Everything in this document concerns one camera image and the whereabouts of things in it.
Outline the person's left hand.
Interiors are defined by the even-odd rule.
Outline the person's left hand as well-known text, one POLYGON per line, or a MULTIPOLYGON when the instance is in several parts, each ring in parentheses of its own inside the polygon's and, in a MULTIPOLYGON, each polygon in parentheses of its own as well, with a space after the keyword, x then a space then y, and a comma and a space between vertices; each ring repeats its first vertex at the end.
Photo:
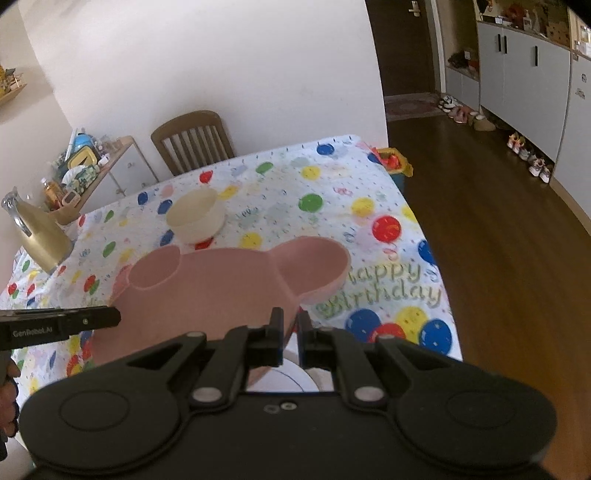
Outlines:
POLYGON ((7 366, 6 378, 0 389, 0 427, 4 434, 12 438, 18 432, 19 407, 16 402, 18 385, 15 381, 21 372, 13 360, 7 366))

